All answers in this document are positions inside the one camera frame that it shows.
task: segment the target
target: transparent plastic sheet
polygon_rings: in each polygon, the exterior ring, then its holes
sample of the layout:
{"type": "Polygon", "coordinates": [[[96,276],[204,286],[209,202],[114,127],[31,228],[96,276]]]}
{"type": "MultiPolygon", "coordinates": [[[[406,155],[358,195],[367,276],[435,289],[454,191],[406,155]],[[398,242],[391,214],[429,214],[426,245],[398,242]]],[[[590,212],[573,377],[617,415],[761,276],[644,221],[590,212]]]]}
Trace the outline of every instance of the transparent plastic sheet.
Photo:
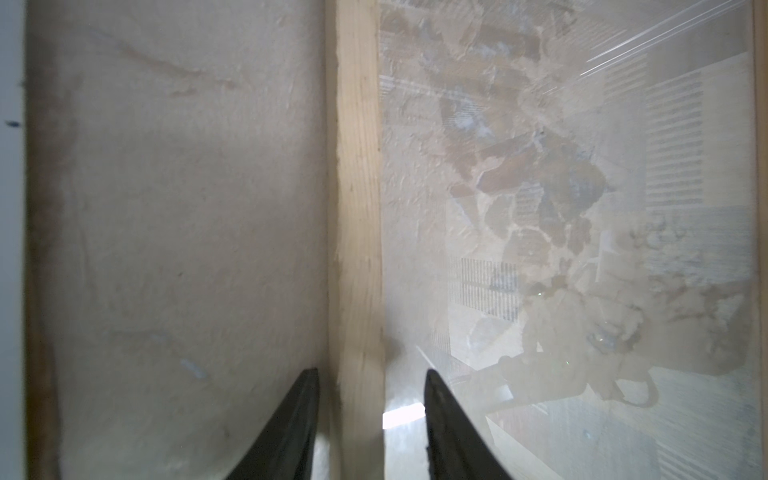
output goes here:
{"type": "Polygon", "coordinates": [[[386,477],[762,478],[751,3],[380,3],[386,477]]]}

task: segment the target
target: bright light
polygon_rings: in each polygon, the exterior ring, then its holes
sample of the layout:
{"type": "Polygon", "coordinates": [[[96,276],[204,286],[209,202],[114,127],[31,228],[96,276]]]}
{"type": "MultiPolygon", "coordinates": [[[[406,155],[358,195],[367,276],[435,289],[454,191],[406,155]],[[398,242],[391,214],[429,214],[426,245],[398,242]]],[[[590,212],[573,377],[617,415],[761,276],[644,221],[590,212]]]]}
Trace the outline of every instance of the bright light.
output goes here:
{"type": "Polygon", "coordinates": [[[393,429],[406,423],[415,422],[424,418],[424,404],[421,402],[400,407],[399,409],[389,410],[382,415],[382,428],[393,429]]]}

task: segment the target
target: wooden stick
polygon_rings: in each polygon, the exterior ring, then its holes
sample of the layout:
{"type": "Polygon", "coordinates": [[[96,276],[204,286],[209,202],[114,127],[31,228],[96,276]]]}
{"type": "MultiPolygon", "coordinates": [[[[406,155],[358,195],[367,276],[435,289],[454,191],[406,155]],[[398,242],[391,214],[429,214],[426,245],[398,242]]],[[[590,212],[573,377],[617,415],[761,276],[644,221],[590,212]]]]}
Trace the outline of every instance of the wooden stick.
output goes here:
{"type": "Polygon", "coordinates": [[[763,478],[768,479],[768,8],[754,0],[755,110],[757,138],[758,256],[760,258],[760,382],[763,418],[763,478]]]}
{"type": "Polygon", "coordinates": [[[379,5],[327,0],[326,17],[334,430],[341,477],[366,480],[384,476],[379,5]]]}

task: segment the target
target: glass pane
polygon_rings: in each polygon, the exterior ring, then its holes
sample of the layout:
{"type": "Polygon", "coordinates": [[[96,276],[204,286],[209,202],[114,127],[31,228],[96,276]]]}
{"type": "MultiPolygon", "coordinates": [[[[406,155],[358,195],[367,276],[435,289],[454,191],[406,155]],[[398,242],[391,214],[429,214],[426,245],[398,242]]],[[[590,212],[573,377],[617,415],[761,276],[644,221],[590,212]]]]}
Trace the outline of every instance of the glass pane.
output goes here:
{"type": "Polygon", "coordinates": [[[762,478],[751,4],[383,1],[380,42],[387,410],[431,366],[515,478],[762,478]]]}

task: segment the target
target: wooden strip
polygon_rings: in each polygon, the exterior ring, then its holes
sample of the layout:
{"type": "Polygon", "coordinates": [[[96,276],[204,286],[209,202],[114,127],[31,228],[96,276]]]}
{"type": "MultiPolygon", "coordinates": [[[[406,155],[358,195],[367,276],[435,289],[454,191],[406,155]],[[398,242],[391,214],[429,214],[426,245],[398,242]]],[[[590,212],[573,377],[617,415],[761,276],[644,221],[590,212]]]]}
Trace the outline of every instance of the wooden strip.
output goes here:
{"type": "Polygon", "coordinates": [[[384,477],[379,5],[327,0],[329,347],[341,477],[384,477]]]}
{"type": "Polygon", "coordinates": [[[754,0],[755,110],[757,138],[758,256],[760,258],[760,335],[763,419],[763,478],[768,479],[768,8],[754,0]]]}

